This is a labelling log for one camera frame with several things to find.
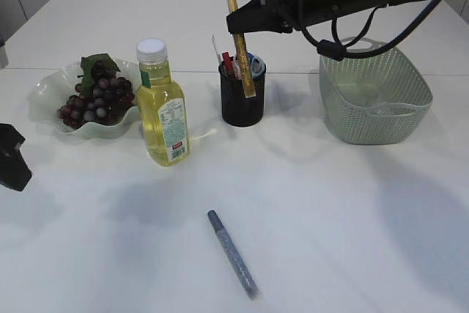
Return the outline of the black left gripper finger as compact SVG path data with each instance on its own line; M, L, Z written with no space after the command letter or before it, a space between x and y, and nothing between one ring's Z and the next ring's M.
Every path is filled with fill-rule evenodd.
M23 191L32 178L21 155L25 140L12 125L1 123L1 184L14 191Z

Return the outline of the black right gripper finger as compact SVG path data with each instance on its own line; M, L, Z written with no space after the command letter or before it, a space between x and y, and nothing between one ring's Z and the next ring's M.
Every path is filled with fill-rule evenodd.
M279 0L250 0L243 7L227 15L226 25L230 34L257 32L291 34L293 27L290 20Z

